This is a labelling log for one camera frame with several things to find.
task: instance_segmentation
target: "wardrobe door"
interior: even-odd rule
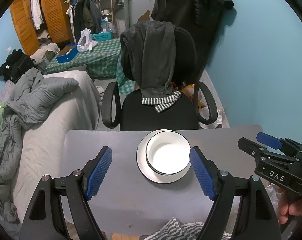
[[[10,6],[13,25],[22,48],[25,54],[33,55],[38,49],[38,37],[29,10],[30,0],[15,0]]]
[[[41,7],[54,43],[69,40],[66,15],[63,13],[63,0],[41,0]]]

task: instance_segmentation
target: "blue wall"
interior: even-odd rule
[[[206,68],[230,126],[302,143],[302,23],[285,0],[233,0]]]
[[[11,47],[12,49],[22,49],[13,26],[9,9],[6,10],[0,19],[0,66],[6,61],[6,58],[9,55],[9,52],[7,51],[8,47]],[[0,91],[4,84],[5,82],[0,80]]]

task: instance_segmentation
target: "metal screw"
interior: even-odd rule
[[[73,171],[73,175],[74,176],[79,176],[79,175],[81,175],[81,173],[82,173],[81,170],[75,170],[75,171]]]
[[[221,176],[227,176],[229,173],[226,170],[219,171]]]
[[[252,176],[252,179],[253,179],[254,181],[259,181],[259,180],[260,180],[259,176],[257,176],[257,175],[253,175],[253,176]]]
[[[49,175],[44,175],[44,176],[42,177],[42,180],[43,180],[43,181],[47,181],[49,178],[50,178]]]

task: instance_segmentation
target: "white door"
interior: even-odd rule
[[[126,18],[126,26],[130,27],[133,24],[137,23],[138,19],[146,14],[146,16],[151,18],[151,13],[153,10],[155,0],[125,0],[128,4],[128,7],[126,9],[126,13],[128,17]]]

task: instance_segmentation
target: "finger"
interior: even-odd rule
[[[280,216],[284,216],[289,211],[289,204],[287,202],[286,193],[282,193],[278,203],[277,214]]]
[[[288,221],[288,216],[285,215],[285,216],[278,217],[278,221],[279,221],[279,225],[283,225]]]
[[[289,214],[293,216],[302,216],[302,198],[290,205]]]

